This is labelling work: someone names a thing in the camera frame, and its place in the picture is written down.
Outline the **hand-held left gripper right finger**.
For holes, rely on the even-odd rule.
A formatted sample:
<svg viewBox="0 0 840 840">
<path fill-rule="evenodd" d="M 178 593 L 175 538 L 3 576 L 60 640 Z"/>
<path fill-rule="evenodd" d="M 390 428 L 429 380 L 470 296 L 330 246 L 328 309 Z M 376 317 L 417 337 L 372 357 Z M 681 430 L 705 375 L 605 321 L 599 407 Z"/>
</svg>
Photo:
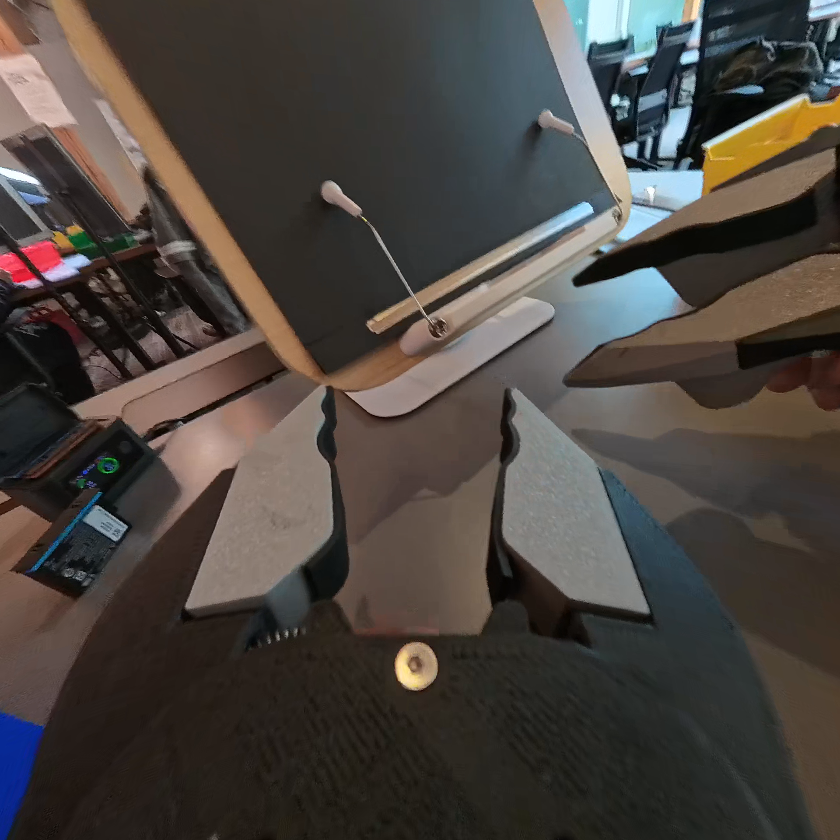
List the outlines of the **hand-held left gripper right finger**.
<svg viewBox="0 0 840 840">
<path fill-rule="evenodd" d="M 490 518 L 489 594 L 530 623 L 651 610 L 602 471 L 519 390 L 505 392 Z"/>
</svg>

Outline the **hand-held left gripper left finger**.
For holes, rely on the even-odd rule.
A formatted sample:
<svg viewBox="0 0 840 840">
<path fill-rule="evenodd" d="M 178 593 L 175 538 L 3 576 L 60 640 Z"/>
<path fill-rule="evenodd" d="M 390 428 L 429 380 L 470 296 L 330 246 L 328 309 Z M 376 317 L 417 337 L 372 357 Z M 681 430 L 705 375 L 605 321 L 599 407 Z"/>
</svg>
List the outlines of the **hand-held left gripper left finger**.
<svg viewBox="0 0 840 840">
<path fill-rule="evenodd" d="M 257 610 L 302 625 L 331 600 L 350 560 L 334 431 L 319 387 L 239 460 L 185 602 L 191 618 Z"/>
</svg>

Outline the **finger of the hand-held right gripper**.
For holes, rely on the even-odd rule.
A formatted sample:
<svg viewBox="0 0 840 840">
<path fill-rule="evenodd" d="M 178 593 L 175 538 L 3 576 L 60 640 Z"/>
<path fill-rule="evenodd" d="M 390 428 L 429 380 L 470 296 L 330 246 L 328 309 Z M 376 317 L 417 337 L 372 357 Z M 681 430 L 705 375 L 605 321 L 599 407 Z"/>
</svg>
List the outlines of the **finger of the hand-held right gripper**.
<svg viewBox="0 0 840 840">
<path fill-rule="evenodd" d="M 588 287 L 656 269 L 672 288 L 736 288 L 839 255 L 839 128 L 825 127 L 583 268 Z"/>
<path fill-rule="evenodd" d="M 756 396 L 807 355 L 838 351 L 838 254 L 818 254 L 595 348 L 563 383 L 574 389 L 672 382 L 697 404 L 723 408 Z"/>
</svg>

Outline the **person's right hand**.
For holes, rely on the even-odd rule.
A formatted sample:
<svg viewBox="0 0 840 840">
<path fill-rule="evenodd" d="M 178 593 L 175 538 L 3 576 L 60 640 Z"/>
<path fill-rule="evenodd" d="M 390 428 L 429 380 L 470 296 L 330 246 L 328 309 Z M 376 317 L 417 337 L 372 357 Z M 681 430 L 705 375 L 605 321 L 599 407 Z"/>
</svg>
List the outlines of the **person's right hand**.
<svg viewBox="0 0 840 840">
<path fill-rule="evenodd" d="M 826 412 L 839 409 L 839 352 L 817 351 L 780 368 L 768 380 L 766 390 L 789 393 L 806 389 L 814 404 Z"/>
</svg>

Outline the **yellow plastic bin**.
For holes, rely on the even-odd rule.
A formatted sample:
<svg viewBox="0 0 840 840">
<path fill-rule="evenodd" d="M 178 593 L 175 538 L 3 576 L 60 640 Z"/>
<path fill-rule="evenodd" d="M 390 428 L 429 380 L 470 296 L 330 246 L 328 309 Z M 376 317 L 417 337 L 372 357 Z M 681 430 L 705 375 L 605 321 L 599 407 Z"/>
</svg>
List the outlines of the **yellow plastic bin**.
<svg viewBox="0 0 840 840">
<path fill-rule="evenodd" d="M 839 124 L 839 97 L 813 101 L 791 98 L 702 144 L 702 192 L 709 194 L 753 167 Z"/>
</svg>

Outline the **black office chair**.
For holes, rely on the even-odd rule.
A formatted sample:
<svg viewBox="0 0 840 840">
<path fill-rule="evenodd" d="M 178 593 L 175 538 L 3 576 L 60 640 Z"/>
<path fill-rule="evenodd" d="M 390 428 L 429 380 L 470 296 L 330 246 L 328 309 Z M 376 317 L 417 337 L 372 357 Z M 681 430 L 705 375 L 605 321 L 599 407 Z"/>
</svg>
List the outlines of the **black office chair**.
<svg viewBox="0 0 840 840">
<path fill-rule="evenodd" d="M 702 166 L 702 144 L 811 92 L 824 65 L 807 38 L 808 1 L 706 1 L 692 107 L 675 158 Z"/>
<path fill-rule="evenodd" d="M 669 119 L 681 57 L 690 42 L 693 27 L 694 23 L 689 21 L 661 28 L 658 33 L 654 55 L 647 63 L 647 74 L 637 88 L 631 109 L 631 142 L 636 143 L 639 156 L 623 155 L 628 169 L 650 172 L 658 168 L 661 134 Z"/>
<path fill-rule="evenodd" d="M 623 64 L 634 53 L 635 38 L 630 35 L 613 41 L 592 41 L 587 50 L 587 64 L 607 118 L 615 118 L 613 99 L 623 74 Z"/>
</svg>

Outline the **black charger case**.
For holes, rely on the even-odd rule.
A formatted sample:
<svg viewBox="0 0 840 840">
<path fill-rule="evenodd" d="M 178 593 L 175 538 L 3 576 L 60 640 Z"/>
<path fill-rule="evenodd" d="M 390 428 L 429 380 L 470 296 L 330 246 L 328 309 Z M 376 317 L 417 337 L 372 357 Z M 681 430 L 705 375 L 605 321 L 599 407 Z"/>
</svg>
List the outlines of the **black charger case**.
<svg viewBox="0 0 840 840">
<path fill-rule="evenodd" d="M 113 503 L 157 454 L 118 417 L 82 418 L 45 387 L 1 400 L 1 490 L 53 522 L 86 492 Z"/>
</svg>

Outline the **black wooden book stand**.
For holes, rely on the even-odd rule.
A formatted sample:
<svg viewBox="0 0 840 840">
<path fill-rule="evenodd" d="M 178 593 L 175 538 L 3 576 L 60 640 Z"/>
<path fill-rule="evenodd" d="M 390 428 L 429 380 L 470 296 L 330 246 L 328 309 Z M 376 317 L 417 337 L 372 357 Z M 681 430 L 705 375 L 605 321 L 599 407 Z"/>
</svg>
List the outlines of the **black wooden book stand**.
<svg viewBox="0 0 840 840">
<path fill-rule="evenodd" d="M 290 370 L 374 417 L 553 319 L 631 187 L 564 2 L 53 2 L 79 65 Z M 572 123 L 584 149 L 543 131 Z M 362 208 L 448 336 L 432 339 Z"/>
</svg>

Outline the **white paper notice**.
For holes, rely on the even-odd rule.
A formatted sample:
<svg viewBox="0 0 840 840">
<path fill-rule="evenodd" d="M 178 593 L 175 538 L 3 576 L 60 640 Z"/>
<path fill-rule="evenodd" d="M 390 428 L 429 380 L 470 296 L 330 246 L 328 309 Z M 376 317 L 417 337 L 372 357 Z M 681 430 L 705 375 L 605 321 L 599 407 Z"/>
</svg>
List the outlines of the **white paper notice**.
<svg viewBox="0 0 840 840">
<path fill-rule="evenodd" d="M 77 124 L 53 81 L 34 56 L 26 52 L 2 56 L 1 78 L 36 124 L 50 129 Z"/>
</svg>

